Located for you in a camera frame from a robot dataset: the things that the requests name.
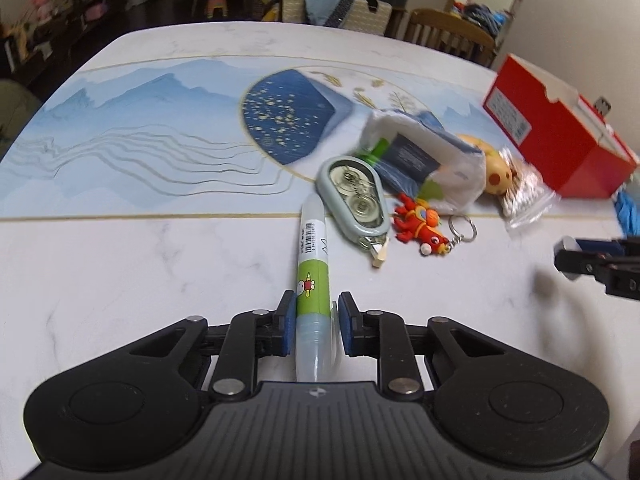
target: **storage box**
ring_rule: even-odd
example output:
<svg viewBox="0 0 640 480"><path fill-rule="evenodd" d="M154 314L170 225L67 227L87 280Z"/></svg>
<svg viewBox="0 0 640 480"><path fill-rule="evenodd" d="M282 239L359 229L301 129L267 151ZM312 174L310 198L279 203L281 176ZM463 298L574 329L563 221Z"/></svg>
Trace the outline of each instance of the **storage box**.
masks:
<svg viewBox="0 0 640 480"><path fill-rule="evenodd" d="M484 109L563 197L608 198L638 166L575 88L516 56L505 60Z"/></svg>

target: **barcode label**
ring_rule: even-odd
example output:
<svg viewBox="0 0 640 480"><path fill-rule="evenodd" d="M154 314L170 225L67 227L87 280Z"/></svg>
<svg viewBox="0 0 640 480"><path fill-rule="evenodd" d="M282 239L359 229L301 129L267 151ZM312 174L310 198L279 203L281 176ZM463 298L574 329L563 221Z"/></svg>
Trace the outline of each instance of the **barcode label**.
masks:
<svg viewBox="0 0 640 480"><path fill-rule="evenodd" d="M309 220L300 224L300 252L298 261L327 261L326 227L324 222Z"/></svg>
<svg viewBox="0 0 640 480"><path fill-rule="evenodd" d="M305 254L316 250L316 227L313 222L305 225Z"/></svg>
<svg viewBox="0 0 640 480"><path fill-rule="evenodd" d="M529 135L531 124L524 118L511 101L500 90L494 88L487 99L486 107L495 116L502 127L517 145Z"/></svg>

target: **white plastic bag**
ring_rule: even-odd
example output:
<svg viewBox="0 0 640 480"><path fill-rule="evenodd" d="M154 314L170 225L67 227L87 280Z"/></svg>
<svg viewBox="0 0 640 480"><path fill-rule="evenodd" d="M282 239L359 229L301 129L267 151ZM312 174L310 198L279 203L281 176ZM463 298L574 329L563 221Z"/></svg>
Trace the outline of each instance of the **white plastic bag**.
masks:
<svg viewBox="0 0 640 480"><path fill-rule="evenodd" d="M463 212L484 191L484 153L418 117L374 110L358 156L398 193L429 202L441 214Z"/></svg>

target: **metal key ring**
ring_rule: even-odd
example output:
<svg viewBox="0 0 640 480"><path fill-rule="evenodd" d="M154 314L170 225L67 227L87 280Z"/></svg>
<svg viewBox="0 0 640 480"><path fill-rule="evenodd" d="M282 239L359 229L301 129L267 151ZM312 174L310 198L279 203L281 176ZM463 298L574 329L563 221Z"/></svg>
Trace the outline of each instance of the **metal key ring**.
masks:
<svg viewBox="0 0 640 480"><path fill-rule="evenodd" d="M466 222L468 222L469 225L471 225L471 228L474 230L473 235L471 236L464 236L462 234L460 234L460 232L453 226L453 220L455 218L462 218L463 220L465 220ZM472 219L469 218L467 215L451 215L449 217L449 229L451 230L451 233L460 241L460 242L465 242L467 244L473 242L476 237L478 236L478 229L476 229L476 225L473 223Z"/></svg>

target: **wooden chair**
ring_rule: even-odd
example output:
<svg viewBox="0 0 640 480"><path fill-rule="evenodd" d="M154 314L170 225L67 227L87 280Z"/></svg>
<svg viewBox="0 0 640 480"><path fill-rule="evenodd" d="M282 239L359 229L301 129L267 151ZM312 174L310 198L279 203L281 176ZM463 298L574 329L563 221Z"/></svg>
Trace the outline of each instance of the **wooden chair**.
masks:
<svg viewBox="0 0 640 480"><path fill-rule="evenodd" d="M463 57L482 66L493 59L495 41L480 27L436 9L415 9L404 40Z"/></svg>

